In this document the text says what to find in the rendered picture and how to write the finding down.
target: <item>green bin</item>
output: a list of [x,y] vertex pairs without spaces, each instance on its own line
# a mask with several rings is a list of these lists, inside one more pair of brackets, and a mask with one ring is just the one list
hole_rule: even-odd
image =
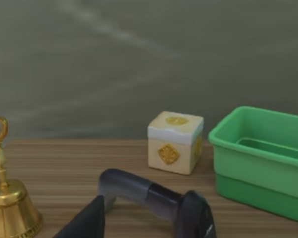
[[298,221],[298,116],[239,107],[209,141],[218,194]]

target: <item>brass hand bell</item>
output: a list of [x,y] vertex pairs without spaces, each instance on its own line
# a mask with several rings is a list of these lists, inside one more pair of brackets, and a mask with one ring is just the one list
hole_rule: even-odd
[[33,206],[24,184],[6,178],[3,140],[8,132],[5,117],[0,117],[0,238],[32,238],[42,228],[41,214]]

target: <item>black object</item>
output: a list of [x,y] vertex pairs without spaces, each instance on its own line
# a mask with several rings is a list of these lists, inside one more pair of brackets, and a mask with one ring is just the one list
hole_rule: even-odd
[[175,238],[216,238],[211,209],[195,191],[181,195],[135,174],[107,169],[100,176],[98,193],[104,196],[105,211],[116,197],[149,208],[173,224]]
[[96,197],[53,238],[104,238],[104,197]]
[[135,174],[107,169],[99,178],[98,193],[54,238],[104,238],[104,212],[112,208],[116,197],[143,205],[170,221],[175,238],[216,238],[211,209],[195,191],[181,195]]

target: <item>wooden table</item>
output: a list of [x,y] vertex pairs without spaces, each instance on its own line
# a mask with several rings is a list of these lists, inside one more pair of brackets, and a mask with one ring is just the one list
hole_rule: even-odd
[[[216,194],[208,144],[190,176],[148,168],[146,141],[20,140],[7,146],[6,156],[9,177],[26,184],[44,216],[37,238],[51,238],[97,195],[98,176],[106,168],[136,173],[180,193],[200,192],[212,208],[218,238],[298,238],[298,223]],[[170,223],[123,200],[106,223],[106,238],[171,237]]]

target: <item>gray wall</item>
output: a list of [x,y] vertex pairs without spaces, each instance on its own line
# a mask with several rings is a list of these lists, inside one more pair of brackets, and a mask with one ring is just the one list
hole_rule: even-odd
[[144,138],[163,110],[298,114],[298,0],[0,0],[11,137]]

